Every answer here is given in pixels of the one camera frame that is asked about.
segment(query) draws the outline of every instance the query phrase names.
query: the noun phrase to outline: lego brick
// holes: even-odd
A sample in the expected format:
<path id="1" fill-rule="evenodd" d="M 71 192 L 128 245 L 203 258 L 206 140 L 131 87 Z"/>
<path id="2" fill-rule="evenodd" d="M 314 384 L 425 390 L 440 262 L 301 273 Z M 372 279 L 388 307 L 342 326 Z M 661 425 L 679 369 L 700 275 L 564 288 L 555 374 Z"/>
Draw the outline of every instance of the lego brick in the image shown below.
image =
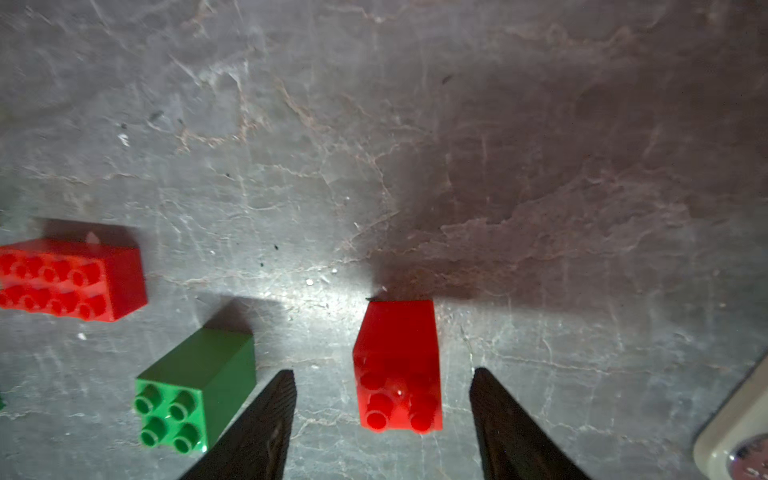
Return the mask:
<path id="1" fill-rule="evenodd" d="M 138 248 L 39 239 L 0 247 L 0 307 L 115 322 L 147 304 Z"/>
<path id="2" fill-rule="evenodd" d="M 442 430 L 432 301 L 369 303 L 353 361 L 362 426 L 374 432 Z"/>
<path id="3" fill-rule="evenodd" d="M 139 440 L 205 452 L 254 386 L 253 336 L 200 329 L 136 378 Z"/>

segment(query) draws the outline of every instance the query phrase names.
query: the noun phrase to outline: green lego stud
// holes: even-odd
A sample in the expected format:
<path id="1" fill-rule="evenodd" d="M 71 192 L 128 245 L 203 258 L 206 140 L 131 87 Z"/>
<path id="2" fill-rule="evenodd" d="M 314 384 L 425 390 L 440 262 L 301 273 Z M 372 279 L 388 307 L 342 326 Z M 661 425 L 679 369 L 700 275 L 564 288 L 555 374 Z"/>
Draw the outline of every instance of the green lego stud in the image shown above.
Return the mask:
<path id="1" fill-rule="evenodd" d="M 205 452 L 254 386 L 253 336 L 200 329 L 136 378 L 139 440 Z"/>

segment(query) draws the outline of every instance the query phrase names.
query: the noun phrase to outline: concrete floor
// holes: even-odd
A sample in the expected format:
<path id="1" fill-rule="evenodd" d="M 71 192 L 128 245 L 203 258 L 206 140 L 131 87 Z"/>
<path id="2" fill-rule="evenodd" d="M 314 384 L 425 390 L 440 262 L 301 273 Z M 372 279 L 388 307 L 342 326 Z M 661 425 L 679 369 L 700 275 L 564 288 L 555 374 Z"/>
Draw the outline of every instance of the concrete floor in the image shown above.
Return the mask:
<path id="1" fill-rule="evenodd" d="M 595 480 L 702 478 L 768 343 L 768 13 L 731 0 L 0 6 L 0 240 L 133 229 L 150 304 L 0 317 L 0 477 L 168 478 L 134 377 L 239 297 L 286 478 L 480 479 L 487 366 Z M 359 427 L 366 297 L 433 296 L 445 430 Z"/>

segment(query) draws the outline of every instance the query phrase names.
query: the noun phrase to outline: red lego brick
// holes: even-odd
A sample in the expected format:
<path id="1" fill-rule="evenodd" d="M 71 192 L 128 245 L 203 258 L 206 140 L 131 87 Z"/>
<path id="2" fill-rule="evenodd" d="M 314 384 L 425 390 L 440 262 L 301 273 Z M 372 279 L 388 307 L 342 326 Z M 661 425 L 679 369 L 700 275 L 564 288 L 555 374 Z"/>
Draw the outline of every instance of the red lego brick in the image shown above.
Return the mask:
<path id="1" fill-rule="evenodd" d="M 40 239 L 0 247 L 0 307 L 115 322 L 147 304 L 138 248 Z"/>
<path id="2" fill-rule="evenodd" d="M 353 360 L 362 426 L 374 432 L 442 430 L 432 301 L 369 303 Z"/>

